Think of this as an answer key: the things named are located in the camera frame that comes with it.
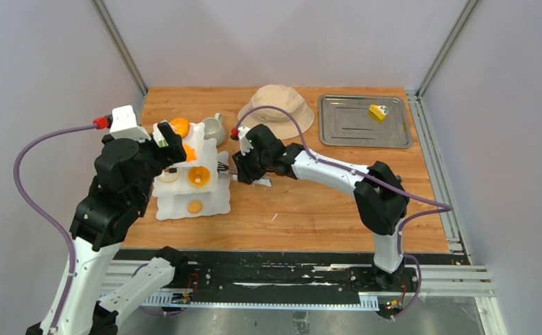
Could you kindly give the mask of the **orange star cookie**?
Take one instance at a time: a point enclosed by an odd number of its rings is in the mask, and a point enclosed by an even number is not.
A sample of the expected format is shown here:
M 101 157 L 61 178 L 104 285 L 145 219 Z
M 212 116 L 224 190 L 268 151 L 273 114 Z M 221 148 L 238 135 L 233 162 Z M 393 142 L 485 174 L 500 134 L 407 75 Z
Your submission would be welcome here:
M 196 150 L 193 147 L 191 147 L 190 145 L 184 143 L 183 144 L 183 149 L 184 149 L 184 152 L 186 154 L 186 162 L 187 163 L 198 160 Z

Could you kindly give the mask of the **white chocolate donut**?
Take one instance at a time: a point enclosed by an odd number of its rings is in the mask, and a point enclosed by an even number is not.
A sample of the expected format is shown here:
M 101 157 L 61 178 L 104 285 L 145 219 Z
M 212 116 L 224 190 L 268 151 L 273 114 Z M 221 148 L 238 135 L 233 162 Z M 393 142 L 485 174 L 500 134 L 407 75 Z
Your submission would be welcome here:
M 176 181 L 179 178 L 179 175 L 177 168 L 168 167 L 158 176 L 158 180 L 165 183 L 171 183 Z

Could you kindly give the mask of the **orange frosted donut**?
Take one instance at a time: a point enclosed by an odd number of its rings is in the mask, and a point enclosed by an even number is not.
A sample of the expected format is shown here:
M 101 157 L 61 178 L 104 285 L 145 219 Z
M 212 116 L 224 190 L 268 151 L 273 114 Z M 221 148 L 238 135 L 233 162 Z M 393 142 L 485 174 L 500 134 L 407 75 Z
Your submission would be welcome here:
M 204 187 L 209 184 L 211 178 L 210 170 L 205 166 L 191 167 L 187 172 L 187 181 L 195 187 Z

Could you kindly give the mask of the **white tiered dessert stand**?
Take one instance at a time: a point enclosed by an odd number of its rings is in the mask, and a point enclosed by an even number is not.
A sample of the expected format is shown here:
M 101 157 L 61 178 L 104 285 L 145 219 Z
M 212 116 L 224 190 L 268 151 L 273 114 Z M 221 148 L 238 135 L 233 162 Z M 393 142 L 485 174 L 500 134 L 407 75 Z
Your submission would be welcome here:
M 156 198 L 156 218 L 160 221 L 214 216 L 230 211 L 230 177 L 217 171 L 219 161 L 228 164 L 228 152 L 219 151 L 215 140 L 204 140 L 202 122 L 190 124 L 191 131 L 182 138 L 182 142 L 196 150 L 198 160 L 170 166 L 177 168 L 180 174 L 174 182 L 165 183 L 158 180 L 158 176 L 154 178 L 152 195 Z M 190 168 L 201 165 L 210 170 L 211 178 L 208 185 L 199 188 L 187 181 L 187 172 Z M 203 204 L 203 210 L 198 214 L 190 214 L 186 209 L 193 200 L 200 200 Z

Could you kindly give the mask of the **metal food tongs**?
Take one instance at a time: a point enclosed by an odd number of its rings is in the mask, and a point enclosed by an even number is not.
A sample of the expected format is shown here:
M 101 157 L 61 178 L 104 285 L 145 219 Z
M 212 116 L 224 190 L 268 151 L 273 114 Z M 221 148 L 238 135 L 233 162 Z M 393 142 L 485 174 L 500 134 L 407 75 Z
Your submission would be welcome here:
M 222 174 L 229 175 L 230 178 L 233 181 L 238 181 L 237 170 L 235 168 L 233 168 L 233 167 L 230 167 L 227 164 L 224 164 L 224 163 L 219 161 L 217 163 L 217 171 L 222 173 Z M 261 185 L 261 186 L 272 187 L 272 181 L 268 177 L 262 177 L 261 179 L 257 179 L 257 180 L 254 180 L 253 182 L 251 182 L 251 185 Z

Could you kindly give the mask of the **small orange round biscuit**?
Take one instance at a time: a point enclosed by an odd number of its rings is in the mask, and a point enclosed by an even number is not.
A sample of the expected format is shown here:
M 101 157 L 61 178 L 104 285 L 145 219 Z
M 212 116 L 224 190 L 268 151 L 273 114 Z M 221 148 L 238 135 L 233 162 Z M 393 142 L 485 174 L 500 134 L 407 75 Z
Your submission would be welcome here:
M 198 214 L 203 210 L 203 204 L 200 200 L 193 200 L 188 203 L 186 209 L 190 214 Z

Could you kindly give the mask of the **orange macaron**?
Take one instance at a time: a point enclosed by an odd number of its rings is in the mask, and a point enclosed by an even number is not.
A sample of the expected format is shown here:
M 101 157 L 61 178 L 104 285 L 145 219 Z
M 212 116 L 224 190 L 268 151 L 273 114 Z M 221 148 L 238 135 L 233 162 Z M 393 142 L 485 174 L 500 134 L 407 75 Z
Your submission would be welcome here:
M 170 121 L 170 125 L 174 132 L 180 137 L 186 137 L 191 131 L 191 124 L 185 118 L 176 118 Z

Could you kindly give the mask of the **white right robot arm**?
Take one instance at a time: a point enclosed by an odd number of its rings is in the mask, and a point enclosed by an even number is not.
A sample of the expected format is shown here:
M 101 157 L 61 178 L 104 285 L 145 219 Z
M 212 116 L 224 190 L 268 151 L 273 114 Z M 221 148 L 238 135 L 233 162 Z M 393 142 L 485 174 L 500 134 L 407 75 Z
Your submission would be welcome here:
M 385 291 L 402 282 L 399 228 L 409 199 L 395 192 L 402 185 L 388 165 L 380 161 L 372 166 L 348 164 L 308 150 L 302 144 L 284 145 L 263 124 L 234 128 L 230 137 L 240 147 L 233 161 L 237 179 L 244 184 L 272 173 L 314 181 L 350 195 L 356 201 L 362 224 L 374 236 L 374 282 Z

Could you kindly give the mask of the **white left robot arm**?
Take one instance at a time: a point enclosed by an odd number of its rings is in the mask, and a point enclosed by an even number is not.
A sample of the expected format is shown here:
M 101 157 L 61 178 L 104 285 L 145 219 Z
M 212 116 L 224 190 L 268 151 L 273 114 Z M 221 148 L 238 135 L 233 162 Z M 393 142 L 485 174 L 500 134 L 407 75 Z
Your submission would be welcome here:
M 129 228 L 145 215 L 155 177 L 187 158 L 182 138 L 172 126 L 157 124 L 165 145 L 143 133 L 103 137 L 87 196 L 77 205 L 68 230 L 58 231 L 68 248 L 57 295 L 42 321 L 28 334 L 116 334 L 124 321 L 158 289 L 183 287 L 188 259 L 169 246 L 110 295 L 99 292 Z

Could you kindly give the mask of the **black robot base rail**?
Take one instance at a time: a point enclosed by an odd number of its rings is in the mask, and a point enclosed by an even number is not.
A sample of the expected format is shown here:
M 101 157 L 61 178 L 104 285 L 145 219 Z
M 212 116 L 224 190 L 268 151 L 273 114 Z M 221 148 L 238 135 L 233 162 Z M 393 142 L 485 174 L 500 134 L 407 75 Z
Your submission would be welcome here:
M 393 280 L 378 274 L 369 252 L 188 251 L 178 279 L 143 306 L 370 311 L 383 318 L 429 297 L 492 297 L 485 267 L 459 253 L 415 253 Z

